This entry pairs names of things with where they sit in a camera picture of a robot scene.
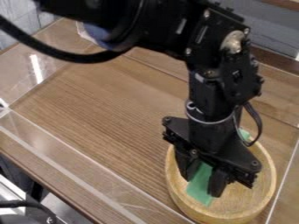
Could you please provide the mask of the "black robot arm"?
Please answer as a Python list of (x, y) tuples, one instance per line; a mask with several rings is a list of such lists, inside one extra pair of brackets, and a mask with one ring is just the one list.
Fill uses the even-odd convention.
[(83, 24), (102, 52), (66, 52), (34, 38), (0, 15), (0, 31), (38, 52), (69, 62), (107, 62), (141, 47), (185, 62), (190, 74), (186, 116), (163, 119), (182, 177), (213, 168), (208, 193), (228, 185), (252, 187), (262, 164), (241, 134), (245, 114), (258, 118), (252, 100), (265, 79), (252, 53), (250, 28), (232, 8), (212, 0), (33, 0), (42, 11)]

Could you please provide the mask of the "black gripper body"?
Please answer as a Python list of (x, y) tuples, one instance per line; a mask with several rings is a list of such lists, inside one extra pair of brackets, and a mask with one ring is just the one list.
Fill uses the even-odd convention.
[(240, 136), (236, 119), (225, 121), (197, 121), (192, 118), (167, 116), (163, 119), (163, 139), (175, 147), (196, 149), (201, 161), (208, 162), (216, 170), (229, 173), (229, 184), (240, 182), (248, 188), (254, 186), (262, 163)]

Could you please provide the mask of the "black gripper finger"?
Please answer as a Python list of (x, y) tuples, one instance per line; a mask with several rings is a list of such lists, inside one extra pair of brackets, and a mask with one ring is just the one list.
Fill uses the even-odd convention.
[(196, 149), (188, 150), (184, 147), (175, 147), (175, 161), (178, 164), (179, 172), (186, 181), (192, 181), (197, 171), (202, 166), (200, 153)]
[(225, 169), (216, 169), (210, 176), (209, 194), (220, 198), (230, 182), (230, 174)]

